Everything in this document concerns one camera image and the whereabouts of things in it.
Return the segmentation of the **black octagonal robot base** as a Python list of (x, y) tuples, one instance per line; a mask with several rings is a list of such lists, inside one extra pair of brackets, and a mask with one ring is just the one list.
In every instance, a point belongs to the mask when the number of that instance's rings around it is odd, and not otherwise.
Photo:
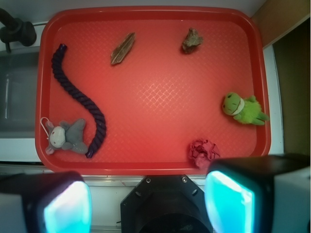
[(204, 191), (186, 175), (146, 176), (122, 200), (123, 233), (211, 233)]

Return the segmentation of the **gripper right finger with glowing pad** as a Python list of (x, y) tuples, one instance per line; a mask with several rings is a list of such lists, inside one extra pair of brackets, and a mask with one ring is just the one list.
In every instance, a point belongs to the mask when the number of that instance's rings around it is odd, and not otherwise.
[(311, 158), (302, 154), (214, 160), (205, 205), (217, 233), (308, 233)]

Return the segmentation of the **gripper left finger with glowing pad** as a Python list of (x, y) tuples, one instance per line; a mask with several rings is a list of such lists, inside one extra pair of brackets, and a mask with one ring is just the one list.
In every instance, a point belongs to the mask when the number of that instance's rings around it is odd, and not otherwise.
[(2, 233), (88, 233), (91, 193), (75, 172), (0, 177)]

